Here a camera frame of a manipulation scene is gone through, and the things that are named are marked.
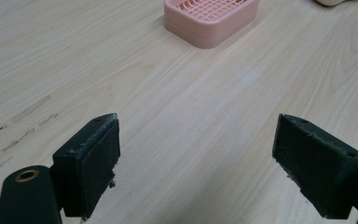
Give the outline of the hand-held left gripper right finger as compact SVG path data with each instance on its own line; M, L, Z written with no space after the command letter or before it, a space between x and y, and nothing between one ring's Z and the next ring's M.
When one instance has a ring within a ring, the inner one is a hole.
M318 213L346 219L358 210L358 150L313 123L281 114L272 157Z

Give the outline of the cream soap bar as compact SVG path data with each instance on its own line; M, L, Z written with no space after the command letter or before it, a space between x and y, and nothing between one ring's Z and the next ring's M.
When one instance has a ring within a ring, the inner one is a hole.
M347 0L315 0L319 4L326 6L326 7L333 7L339 5Z

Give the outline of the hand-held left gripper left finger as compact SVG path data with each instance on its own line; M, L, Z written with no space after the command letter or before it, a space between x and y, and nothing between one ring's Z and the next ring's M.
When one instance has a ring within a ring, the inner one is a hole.
M119 157L116 113L92 119L53 154L53 174L68 217L91 217L105 190L115 185Z

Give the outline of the pink soap dish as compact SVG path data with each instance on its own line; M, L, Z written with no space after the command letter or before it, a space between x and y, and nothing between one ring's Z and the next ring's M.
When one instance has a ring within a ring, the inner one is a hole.
M260 0L164 0L164 27L200 49L212 49L256 17Z

